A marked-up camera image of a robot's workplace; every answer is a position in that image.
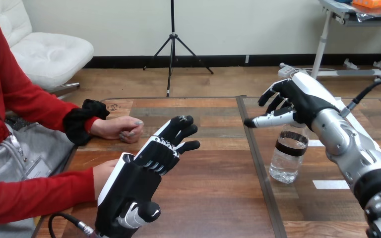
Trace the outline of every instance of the wooden table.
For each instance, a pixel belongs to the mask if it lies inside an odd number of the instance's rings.
[[[160,218],[138,230],[136,238],[273,238],[362,237],[363,211],[350,190],[316,189],[313,180],[343,179],[324,147],[310,147],[293,184],[268,176],[280,127],[248,129],[242,118],[263,114],[257,99],[157,98],[109,99],[109,118],[132,116],[144,121],[143,138],[136,144],[93,139],[76,151],[68,170],[83,170],[122,152],[136,153],[167,120],[192,115],[200,149],[186,152],[153,197]],[[364,100],[353,113],[381,145],[381,101]],[[94,227],[96,203],[65,211]],[[35,237],[49,238],[47,218]],[[60,238],[85,237],[67,221],[54,219]]]

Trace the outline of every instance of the chair cushion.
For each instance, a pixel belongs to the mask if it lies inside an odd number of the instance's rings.
[[[11,47],[28,78],[45,90],[70,80],[93,57],[86,40],[61,34],[35,32]]]
[[[10,47],[32,32],[22,0],[0,0],[0,28]]]

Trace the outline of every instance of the water bottle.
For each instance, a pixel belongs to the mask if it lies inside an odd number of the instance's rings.
[[[296,179],[309,143],[309,133],[305,124],[294,122],[283,127],[269,166],[271,177],[283,183]]]

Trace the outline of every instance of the red sweater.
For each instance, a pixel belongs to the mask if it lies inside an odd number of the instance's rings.
[[[0,29],[0,142],[9,135],[3,122],[5,108],[27,121],[63,131],[64,116],[77,106],[33,85],[18,66]],[[87,131],[95,119],[87,121]],[[22,182],[0,182],[0,224],[54,213],[94,200],[92,169]]]

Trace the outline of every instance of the tripod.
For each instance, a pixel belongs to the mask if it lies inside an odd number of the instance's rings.
[[[154,59],[157,57],[157,55],[161,52],[161,50],[166,46],[166,44],[171,40],[172,41],[172,47],[170,49],[170,67],[169,67],[169,79],[167,81],[167,97],[169,96],[170,94],[170,77],[172,76],[172,69],[173,69],[173,61],[175,60],[175,57],[176,57],[176,45],[175,45],[175,40],[178,40],[194,57],[196,57],[196,59],[199,61],[199,64],[203,67],[205,67],[206,69],[208,69],[208,71],[211,73],[211,74],[214,74],[214,72],[212,72],[211,69],[209,69],[208,67],[206,67],[204,65],[204,63],[199,59],[199,57],[197,55],[195,55],[195,53],[189,49],[189,47],[187,45],[185,45],[185,43],[183,43],[183,41],[178,37],[178,35],[175,33],[175,6],[174,6],[174,0],[170,0],[170,9],[172,11],[172,33],[169,35],[169,38],[167,39],[166,42],[164,42],[164,44],[161,46],[161,48],[157,51],[157,53],[155,53],[155,55],[151,58],[151,62],[149,65],[151,65],[151,63],[154,61]]]

